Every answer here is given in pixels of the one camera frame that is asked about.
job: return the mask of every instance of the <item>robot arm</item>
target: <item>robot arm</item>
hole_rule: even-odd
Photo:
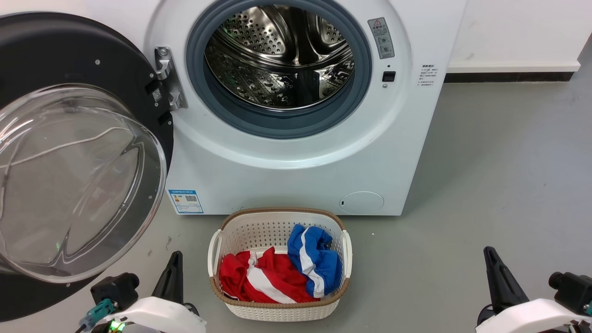
[[[589,316],[577,315],[554,300],[535,299],[522,303],[486,319],[475,328],[477,333],[553,332],[552,328],[575,325],[579,331],[592,333]]]
[[[184,305],[158,297],[142,298],[107,321],[133,322],[166,333],[205,333],[205,321]]]
[[[555,300],[529,301],[524,291],[504,265],[496,250],[483,250],[491,309],[479,314],[477,333],[563,332],[554,328],[567,326],[573,333],[592,333],[592,279],[572,273],[553,273],[549,285],[557,289]]]

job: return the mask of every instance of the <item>blue garment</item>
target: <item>blue garment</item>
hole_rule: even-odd
[[[342,264],[339,254],[330,250],[333,238],[317,226],[295,225],[288,240],[290,261],[305,276],[307,293],[321,298],[334,292],[341,283]]]

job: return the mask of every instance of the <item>gray floor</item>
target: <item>gray floor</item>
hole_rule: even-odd
[[[569,83],[447,84],[401,217],[345,217],[350,289],[315,322],[242,320],[216,299],[205,254],[222,217],[176,217],[164,202],[140,242],[104,275],[132,271],[147,296],[171,251],[185,300],[208,332],[472,332],[489,303],[482,258],[495,246],[531,299],[554,271],[592,274],[592,44]],[[0,331],[75,329],[88,289]],[[47,327],[49,320],[60,325]]]

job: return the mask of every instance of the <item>white stripe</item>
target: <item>white stripe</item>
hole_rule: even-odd
[[[267,276],[265,276],[265,273],[263,273],[261,268],[255,267],[256,264],[257,253],[255,251],[251,251],[251,256],[249,258],[249,268],[247,269],[247,280],[251,286],[255,288],[255,290],[264,293],[267,297],[278,303],[296,303],[295,300],[286,296],[283,292],[279,291],[279,289],[276,289],[274,285],[271,284]]]
[[[300,265],[302,266],[302,273],[307,275],[314,282],[314,298],[321,298],[325,296],[325,280],[314,271],[317,266],[313,263],[313,260],[306,253],[306,241],[304,240],[304,234],[310,227],[306,228],[300,240],[302,241],[302,247],[300,248]]]

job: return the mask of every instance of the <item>brown basket rim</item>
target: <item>brown basket rim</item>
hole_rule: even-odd
[[[266,213],[266,212],[296,212],[296,213],[321,214],[321,215],[331,217],[339,225],[341,230],[345,230],[343,222],[341,221],[341,219],[339,217],[337,217],[337,215],[335,215],[331,212],[327,212],[326,210],[322,210],[322,209],[301,208],[301,207],[268,207],[268,208],[252,208],[252,209],[239,210],[238,212],[235,212],[235,213],[229,215],[224,220],[224,223],[222,223],[222,227],[220,227],[220,229],[224,230],[224,227],[235,217],[245,215],[245,214]],[[222,302],[224,302],[228,305],[244,306],[246,308],[258,308],[258,309],[304,309],[304,308],[316,308],[318,306],[326,306],[326,305],[332,304],[334,302],[337,302],[343,296],[343,294],[345,294],[345,291],[348,288],[349,277],[345,278],[345,280],[343,281],[343,286],[333,296],[331,296],[328,299],[320,300],[318,302],[293,303],[293,304],[255,303],[255,302],[245,302],[242,300],[234,300],[234,299],[226,297],[224,294],[222,294],[221,291],[218,290],[218,288],[216,287],[216,281],[215,281],[214,277],[210,277],[210,285],[212,287],[212,290],[214,291],[214,294],[216,294],[216,296]]]

